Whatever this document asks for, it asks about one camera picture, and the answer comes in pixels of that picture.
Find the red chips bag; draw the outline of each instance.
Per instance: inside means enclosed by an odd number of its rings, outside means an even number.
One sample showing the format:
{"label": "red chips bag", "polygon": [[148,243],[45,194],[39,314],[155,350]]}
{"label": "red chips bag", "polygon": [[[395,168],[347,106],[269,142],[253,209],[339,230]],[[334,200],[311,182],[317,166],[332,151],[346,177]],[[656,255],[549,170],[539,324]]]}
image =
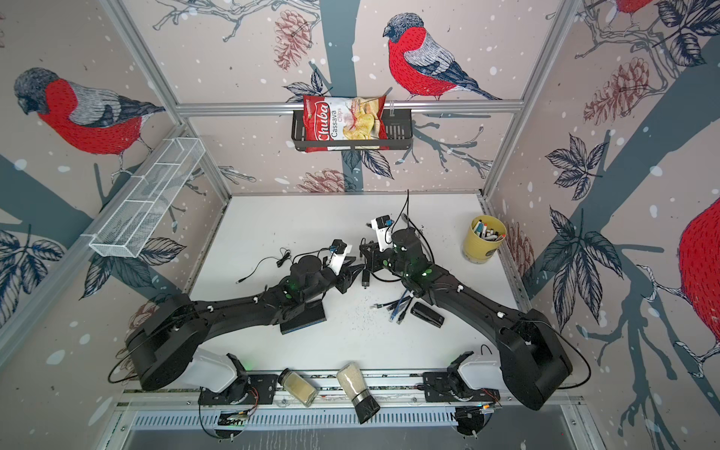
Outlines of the red chips bag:
{"label": "red chips bag", "polygon": [[[305,108],[305,139],[330,142],[334,140],[387,139],[382,123],[385,97],[378,99],[354,99],[347,97],[308,96],[303,98]],[[375,146],[356,147],[378,149]],[[307,152],[324,150],[349,150],[344,147],[308,147]]]}

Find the white table surface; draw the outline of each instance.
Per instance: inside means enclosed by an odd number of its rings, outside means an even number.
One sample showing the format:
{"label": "white table surface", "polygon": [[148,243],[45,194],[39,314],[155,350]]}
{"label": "white table surface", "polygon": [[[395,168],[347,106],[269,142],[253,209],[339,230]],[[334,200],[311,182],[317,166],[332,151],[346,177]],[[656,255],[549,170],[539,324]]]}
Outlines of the white table surface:
{"label": "white table surface", "polygon": [[[405,195],[307,195],[233,197],[210,248],[191,298],[220,301],[262,292],[289,274],[275,260],[264,261],[249,279],[260,259],[280,256],[280,247],[292,254],[329,246],[340,238],[353,245],[358,256],[362,238],[376,240],[365,224],[383,215],[397,217]],[[462,241],[470,221],[482,214],[474,194],[411,194],[410,218],[423,229],[435,260],[460,282],[507,307],[515,308],[500,259],[473,264],[462,256]],[[391,279],[382,270],[377,275]],[[348,361],[362,369],[443,369],[464,351],[491,344],[479,331],[449,311],[432,307],[445,317],[436,328],[408,313],[401,325],[388,321],[384,308],[374,303],[396,300],[405,290],[401,283],[370,279],[363,289],[360,276],[341,294],[333,288],[323,306],[327,320],[282,335],[280,327],[256,326],[226,333],[202,344],[218,354],[235,354],[247,370],[337,370]]]}

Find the white wire basket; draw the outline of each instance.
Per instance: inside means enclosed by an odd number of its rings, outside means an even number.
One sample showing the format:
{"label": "white wire basket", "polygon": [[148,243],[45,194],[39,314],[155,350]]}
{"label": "white wire basket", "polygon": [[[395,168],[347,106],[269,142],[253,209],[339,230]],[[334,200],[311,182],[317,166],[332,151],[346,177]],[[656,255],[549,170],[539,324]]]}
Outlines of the white wire basket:
{"label": "white wire basket", "polygon": [[100,256],[137,258],[204,154],[200,139],[169,140],[150,169],[133,176],[140,179],[137,186],[100,228],[90,247]]}

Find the bird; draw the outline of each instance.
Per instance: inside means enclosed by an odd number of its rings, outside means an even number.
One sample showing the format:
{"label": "bird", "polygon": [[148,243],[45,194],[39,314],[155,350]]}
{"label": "bird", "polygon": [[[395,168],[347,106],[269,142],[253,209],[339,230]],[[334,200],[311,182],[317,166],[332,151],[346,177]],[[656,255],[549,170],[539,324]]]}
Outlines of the bird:
{"label": "bird", "polygon": [[720,199],[702,211],[685,227],[678,246],[680,288],[669,288],[658,284],[647,266],[639,266],[648,272],[653,293],[646,297],[655,299],[657,290],[662,289],[683,298],[695,310],[695,314],[713,333],[715,344],[703,355],[697,355],[687,344],[676,341],[698,364],[697,372],[690,372],[695,378],[703,378],[703,364],[713,355],[720,354]]}
{"label": "bird", "polygon": [[417,14],[404,12],[394,16],[382,36],[389,39],[390,73],[410,92],[408,100],[417,95],[439,100],[450,91],[471,91],[489,100],[500,100],[483,91],[460,68],[452,53],[430,36]]}
{"label": "bird", "polygon": [[136,140],[144,144],[140,130],[145,121],[165,111],[108,89],[81,86],[46,68],[23,72],[15,80],[14,89],[25,114],[36,112],[73,147],[95,155],[117,155],[120,169],[110,175],[111,181],[118,174],[130,174],[122,167],[123,152]]}
{"label": "bird", "polygon": [[611,6],[610,12],[608,13],[608,16],[606,18],[606,22],[608,23],[606,25],[606,29],[613,29],[611,24],[613,23],[613,20],[615,20],[615,18],[617,17],[618,12],[630,14],[630,26],[627,30],[625,30],[625,33],[627,33],[633,27],[639,27],[640,22],[635,22],[632,15],[638,12],[641,8],[648,5],[650,1],[651,0],[610,0],[610,3],[613,6]]}

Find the pen holder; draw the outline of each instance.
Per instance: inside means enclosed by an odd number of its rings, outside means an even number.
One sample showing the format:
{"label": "pen holder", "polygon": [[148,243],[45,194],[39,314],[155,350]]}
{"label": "pen holder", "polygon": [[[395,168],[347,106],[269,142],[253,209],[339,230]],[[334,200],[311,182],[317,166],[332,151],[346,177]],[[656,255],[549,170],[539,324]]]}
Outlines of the pen holder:
{"label": "pen holder", "polygon": [[470,262],[483,264],[505,242],[505,238],[497,240],[479,238],[474,231],[478,222],[487,224],[487,227],[497,231],[498,235],[507,235],[508,230],[501,221],[489,215],[480,215],[472,220],[467,236],[465,236],[465,242],[462,244],[462,253]]}

